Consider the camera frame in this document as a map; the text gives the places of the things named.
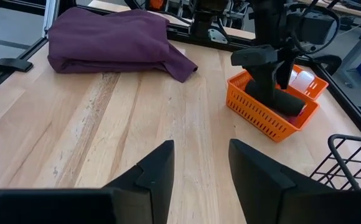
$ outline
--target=purple cloth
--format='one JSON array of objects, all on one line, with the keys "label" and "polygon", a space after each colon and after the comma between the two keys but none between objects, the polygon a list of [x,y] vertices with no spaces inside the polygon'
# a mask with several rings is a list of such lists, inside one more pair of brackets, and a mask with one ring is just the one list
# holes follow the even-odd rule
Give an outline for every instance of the purple cloth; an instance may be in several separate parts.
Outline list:
[{"label": "purple cloth", "polygon": [[48,31],[48,61],[58,73],[157,68],[185,82],[197,66],[168,42],[168,23],[139,9],[101,16],[73,7]]}]

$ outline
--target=metal wire rack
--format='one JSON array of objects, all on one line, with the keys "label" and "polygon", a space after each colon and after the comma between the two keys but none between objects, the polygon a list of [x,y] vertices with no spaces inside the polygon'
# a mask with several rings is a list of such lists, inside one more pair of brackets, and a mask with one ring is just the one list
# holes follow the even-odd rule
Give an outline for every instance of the metal wire rack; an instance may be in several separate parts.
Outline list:
[{"label": "metal wire rack", "polygon": [[361,137],[335,134],[328,139],[328,145],[330,154],[310,178],[333,189],[361,190]]}]

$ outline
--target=wooden tabletop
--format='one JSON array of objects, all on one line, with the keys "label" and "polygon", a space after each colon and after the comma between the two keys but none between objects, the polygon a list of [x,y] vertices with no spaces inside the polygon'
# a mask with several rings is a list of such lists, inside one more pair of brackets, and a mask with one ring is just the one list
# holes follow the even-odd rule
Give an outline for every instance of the wooden tabletop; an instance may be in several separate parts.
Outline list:
[{"label": "wooden tabletop", "polygon": [[[310,4],[312,0],[298,0],[299,2],[303,2],[306,4]],[[316,4],[317,6],[327,7],[329,4],[324,2],[323,0],[319,0]],[[355,10],[355,9],[349,9],[341,4],[336,4],[333,9],[338,12],[347,13],[350,15],[355,15],[361,17],[361,11]]]},{"label": "wooden tabletop", "polygon": [[305,129],[275,143],[225,105],[226,80],[241,71],[230,52],[172,43],[199,66],[185,83],[156,70],[57,74],[42,47],[31,71],[0,85],[0,188],[101,187],[173,139],[168,223],[245,223],[229,139],[310,174],[331,134],[361,136],[326,90]]}]

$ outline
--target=black metal frame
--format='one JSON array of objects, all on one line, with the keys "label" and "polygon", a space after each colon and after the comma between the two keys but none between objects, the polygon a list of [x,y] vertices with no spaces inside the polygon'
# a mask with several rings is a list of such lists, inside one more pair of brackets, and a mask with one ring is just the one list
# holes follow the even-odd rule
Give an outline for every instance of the black metal frame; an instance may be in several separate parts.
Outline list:
[{"label": "black metal frame", "polygon": [[40,4],[37,4],[37,3],[31,3],[30,1],[0,0],[0,7],[44,16],[46,1],[40,0],[40,2],[41,2]]},{"label": "black metal frame", "polygon": [[[96,14],[100,15],[107,15],[109,13],[113,13],[112,11],[107,11],[104,9],[96,9],[88,6],[78,6],[76,4],[76,0],[68,0],[68,1],[61,1],[59,5],[59,15],[63,12],[65,12],[70,7],[79,7],[83,9],[87,9],[91,12],[94,12]],[[195,37],[191,37],[189,35],[189,28],[186,26],[180,26],[176,24],[170,24],[167,28],[167,36],[168,39],[179,41],[179,42],[185,42],[188,44],[195,44],[195,45],[201,45],[204,47],[210,47],[215,48],[219,50],[226,50],[230,52],[234,52],[236,50],[244,49],[246,47],[249,47],[253,45],[254,40],[248,40],[240,37],[231,36],[231,42],[229,44],[220,44],[216,42],[211,42],[209,40],[203,40],[203,39],[197,39]],[[38,50],[41,45],[45,44],[47,40],[42,39],[39,40],[37,46],[32,46],[29,50],[24,52],[25,55],[32,55]],[[348,116],[351,118],[351,120],[355,123],[355,125],[359,128],[361,131],[361,112],[358,108],[358,106],[355,106],[351,100],[345,95],[345,93],[334,83],[333,79],[331,78],[331,75],[323,68],[321,64],[313,62],[311,59],[304,58],[304,57],[298,57],[296,59],[296,64],[303,65],[310,67],[315,74],[324,79],[329,83],[328,90],[330,91],[331,95],[335,98],[335,100],[341,105],[342,109],[348,114]],[[0,76],[0,84],[9,76],[10,74],[1,74]]]},{"label": "black metal frame", "polygon": [[[334,141],[340,139],[340,142],[335,146]],[[318,182],[328,185],[333,189],[344,190],[346,187],[349,187],[349,190],[361,190],[361,186],[356,180],[361,180],[361,168],[352,175],[348,165],[350,164],[360,164],[361,160],[356,159],[356,155],[361,152],[361,146],[352,153],[347,159],[342,158],[339,153],[340,146],[346,141],[355,141],[361,142],[361,137],[356,136],[346,136],[343,134],[335,134],[329,137],[328,145],[330,148],[330,154],[319,164],[319,166],[313,171],[310,178],[319,175],[320,178],[317,179]],[[320,169],[322,166],[331,160],[335,160],[337,163],[333,165],[327,172],[322,172]],[[334,177],[340,177],[341,179],[346,179],[345,183],[341,187],[335,186],[333,183]]]}]

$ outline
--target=white object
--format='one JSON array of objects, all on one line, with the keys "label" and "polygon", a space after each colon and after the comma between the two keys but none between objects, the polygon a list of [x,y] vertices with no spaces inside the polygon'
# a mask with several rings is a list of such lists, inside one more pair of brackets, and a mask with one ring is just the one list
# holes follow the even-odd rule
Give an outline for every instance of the white object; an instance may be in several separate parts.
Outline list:
[{"label": "white object", "polygon": [[291,72],[290,80],[288,81],[288,85],[292,84],[292,82],[297,78],[298,73],[296,71]]},{"label": "white object", "polygon": [[296,90],[305,93],[306,89],[309,87],[309,85],[313,82],[314,79],[315,76],[312,73],[307,71],[301,71],[297,75],[297,78],[290,85]]}]

